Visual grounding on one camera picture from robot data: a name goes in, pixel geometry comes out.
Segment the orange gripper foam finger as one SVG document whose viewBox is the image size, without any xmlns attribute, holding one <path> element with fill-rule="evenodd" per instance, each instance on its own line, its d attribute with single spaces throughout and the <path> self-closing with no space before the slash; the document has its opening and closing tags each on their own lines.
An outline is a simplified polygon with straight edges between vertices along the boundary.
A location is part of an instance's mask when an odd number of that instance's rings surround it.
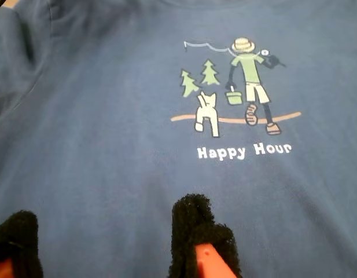
<svg viewBox="0 0 357 278">
<path fill-rule="evenodd" d="M 0 277 L 42 277 L 38 220 L 21 210 L 0 224 Z"/>
<path fill-rule="evenodd" d="M 235 277 L 241 277 L 237 244 L 233 231 L 215 222 L 210 199 L 190 193 L 172 208 L 171 265 L 169 277 L 199 277 L 196 246 L 211 244 Z"/>
</svg>

